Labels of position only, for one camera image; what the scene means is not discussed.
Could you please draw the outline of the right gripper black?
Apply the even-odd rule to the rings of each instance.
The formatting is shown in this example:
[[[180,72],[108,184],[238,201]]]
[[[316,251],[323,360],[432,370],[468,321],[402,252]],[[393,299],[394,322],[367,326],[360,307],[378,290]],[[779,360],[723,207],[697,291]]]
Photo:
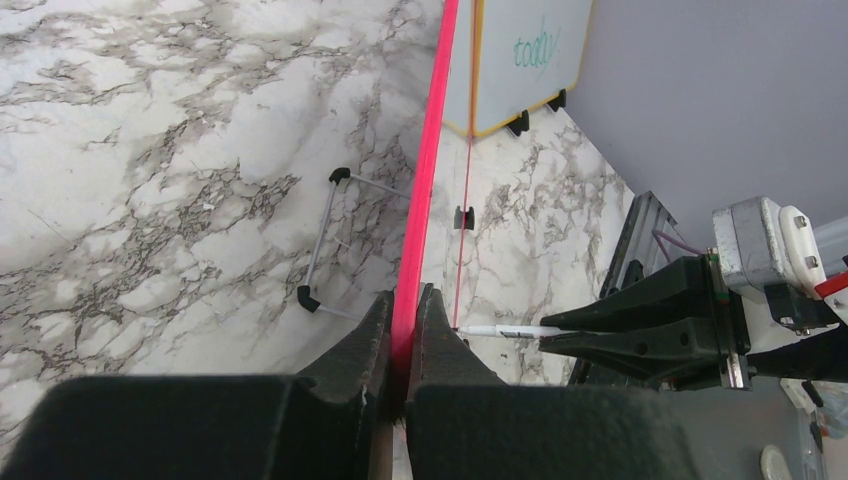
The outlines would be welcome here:
[[[757,375],[847,381],[847,325],[823,300],[777,283],[749,299],[730,290],[711,250],[681,257],[591,304],[544,316],[581,331],[540,341],[578,360],[586,385],[748,390]],[[587,332],[620,332],[596,334]]]

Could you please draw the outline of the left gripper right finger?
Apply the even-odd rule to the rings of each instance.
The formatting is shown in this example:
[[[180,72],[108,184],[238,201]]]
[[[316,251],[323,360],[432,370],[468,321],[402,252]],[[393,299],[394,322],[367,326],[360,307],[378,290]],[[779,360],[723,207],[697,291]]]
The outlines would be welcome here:
[[[416,479],[696,479],[656,393],[502,381],[451,330],[440,290],[416,313],[406,429]]]

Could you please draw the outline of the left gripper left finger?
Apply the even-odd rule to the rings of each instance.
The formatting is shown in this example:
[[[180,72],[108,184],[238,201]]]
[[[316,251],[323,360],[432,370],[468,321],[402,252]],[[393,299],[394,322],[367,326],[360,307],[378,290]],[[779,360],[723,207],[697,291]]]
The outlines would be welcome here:
[[[382,410],[394,296],[297,373],[90,376],[53,387],[5,479],[371,479],[391,465]]]

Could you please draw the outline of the black whiteboard marker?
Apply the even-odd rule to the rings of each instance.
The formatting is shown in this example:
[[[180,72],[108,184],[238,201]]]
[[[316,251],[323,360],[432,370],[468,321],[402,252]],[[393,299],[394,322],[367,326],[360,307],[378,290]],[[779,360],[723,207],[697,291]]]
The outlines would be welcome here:
[[[454,332],[467,336],[502,337],[514,339],[541,339],[568,334],[557,327],[530,325],[475,325],[454,327]]]

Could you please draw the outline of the red framed whiteboard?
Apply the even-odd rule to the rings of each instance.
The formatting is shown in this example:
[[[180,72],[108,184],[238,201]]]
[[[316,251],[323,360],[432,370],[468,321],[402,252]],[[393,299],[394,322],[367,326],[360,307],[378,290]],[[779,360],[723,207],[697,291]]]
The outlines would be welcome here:
[[[390,363],[395,374],[406,374],[411,369],[413,337],[416,327],[419,282],[423,272],[428,219],[437,166],[438,143],[442,131],[442,118],[447,94],[450,60],[460,3],[444,3],[433,71],[430,79],[427,106],[421,132],[412,191],[406,198],[410,201],[404,244],[401,255],[396,306],[390,334]],[[399,196],[400,191],[354,174],[348,168],[338,168],[329,177],[332,184],[321,217],[319,234],[308,263],[304,281],[297,287],[297,299],[301,307],[309,312],[324,311],[348,318],[350,315],[334,310],[311,297],[312,276],[330,219],[336,189],[341,181],[355,180]]]

